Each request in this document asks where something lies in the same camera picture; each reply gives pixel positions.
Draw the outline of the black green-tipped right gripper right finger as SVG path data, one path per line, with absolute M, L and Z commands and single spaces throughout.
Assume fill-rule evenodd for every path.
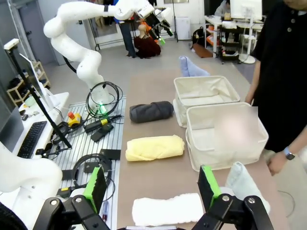
M 243 200 L 223 194 L 209 166 L 202 165 L 198 187 L 205 214 L 194 225 L 195 230 L 220 230 L 233 224 L 237 230 L 272 230 L 273 225 L 260 197 L 250 195 Z

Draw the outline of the person's left hand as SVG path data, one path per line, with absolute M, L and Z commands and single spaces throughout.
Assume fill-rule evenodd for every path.
M 285 164 L 288 161 L 293 160 L 294 158 L 294 154 L 292 154 L 291 152 L 286 153 L 284 151 L 278 152 L 274 156 L 272 156 L 267 164 L 271 176 L 280 173 Z

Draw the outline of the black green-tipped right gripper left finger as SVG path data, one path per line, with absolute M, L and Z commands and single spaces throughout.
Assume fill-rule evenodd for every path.
M 86 230 L 108 230 L 100 217 L 107 184 L 104 170 L 94 168 L 82 195 L 75 195 L 62 202 L 59 198 L 48 198 L 33 227 L 35 230 L 69 230 L 81 224 Z

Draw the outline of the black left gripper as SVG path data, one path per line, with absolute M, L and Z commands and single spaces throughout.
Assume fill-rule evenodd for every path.
M 171 25 L 167 20 L 160 21 L 154 12 L 150 13 L 145 19 L 145 22 L 153 29 L 153 39 L 161 45 L 165 44 L 161 32 L 164 29 L 169 36 L 173 36 Z

